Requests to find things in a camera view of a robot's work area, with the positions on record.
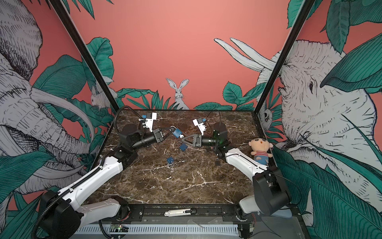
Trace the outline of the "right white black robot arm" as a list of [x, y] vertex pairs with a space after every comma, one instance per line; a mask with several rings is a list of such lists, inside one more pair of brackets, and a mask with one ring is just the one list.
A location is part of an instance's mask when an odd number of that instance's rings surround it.
[[235, 167], [251, 180], [254, 194], [239, 201], [240, 213], [280, 216], [286, 212], [291, 195], [281, 171], [275, 165], [261, 164], [259, 160], [236, 148], [229, 141], [225, 124], [216, 123], [211, 136], [192, 134], [181, 136], [181, 139], [192, 147], [211, 147], [217, 158]]

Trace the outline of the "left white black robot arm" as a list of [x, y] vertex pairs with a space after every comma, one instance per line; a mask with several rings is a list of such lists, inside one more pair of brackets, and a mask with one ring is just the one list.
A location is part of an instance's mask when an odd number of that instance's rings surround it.
[[58, 192], [49, 190], [41, 197], [31, 238], [38, 238], [38, 230], [43, 229], [49, 239], [68, 239], [77, 229], [105, 218], [126, 220], [131, 210], [120, 196], [89, 205], [83, 203], [109, 179], [127, 169], [138, 157], [139, 149], [163, 142], [171, 130], [158, 128], [144, 132], [134, 124], [125, 126], [118, 134], [117, 147], [106, 154], [97, 167]]

